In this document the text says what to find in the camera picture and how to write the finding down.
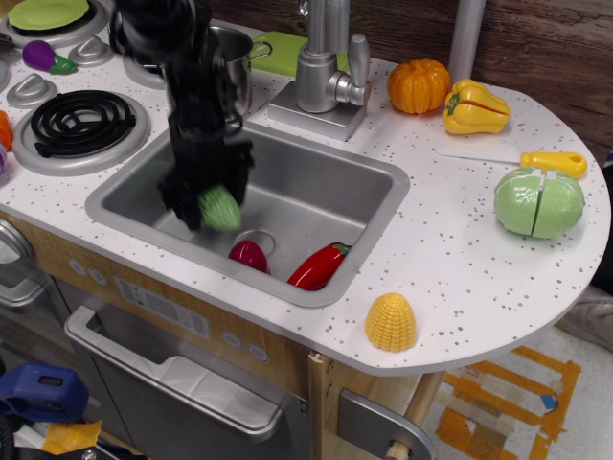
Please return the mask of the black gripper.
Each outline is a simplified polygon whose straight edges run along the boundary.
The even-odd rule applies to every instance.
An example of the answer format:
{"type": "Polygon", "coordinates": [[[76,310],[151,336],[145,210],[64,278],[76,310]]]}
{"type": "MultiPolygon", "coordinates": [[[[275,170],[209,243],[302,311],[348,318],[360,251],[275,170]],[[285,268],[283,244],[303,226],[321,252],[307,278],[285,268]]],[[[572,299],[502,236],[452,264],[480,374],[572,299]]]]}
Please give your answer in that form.
{"type": "Polygon", "coordinates": [[[241,206],[254,166],[253,143],[227,143],[222,131],[208,134],[196,127],[183,128],[176,117],[169,118],[169,133],[175,163],[159,184],[165,206],[191,231],[201,227],[197,198],[208,189],[224,185],[241,206]]]}

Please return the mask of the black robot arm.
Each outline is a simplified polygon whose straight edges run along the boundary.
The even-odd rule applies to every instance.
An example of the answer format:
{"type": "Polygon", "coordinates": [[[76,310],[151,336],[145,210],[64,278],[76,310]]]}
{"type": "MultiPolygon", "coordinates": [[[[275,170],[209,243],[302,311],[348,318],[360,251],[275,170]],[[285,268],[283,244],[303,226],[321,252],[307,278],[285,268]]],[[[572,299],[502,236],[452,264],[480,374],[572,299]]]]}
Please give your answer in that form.
{"type": "Polygon", "coordinates": [[[121,51],[162,71],[175,165],[159,191],[189,229],[239,230],[240,204],[253,165],[248,141],[227,143],[242,124],[238,90],[208,9],[193,1],[117,1],[111,34],[121,51]]]}

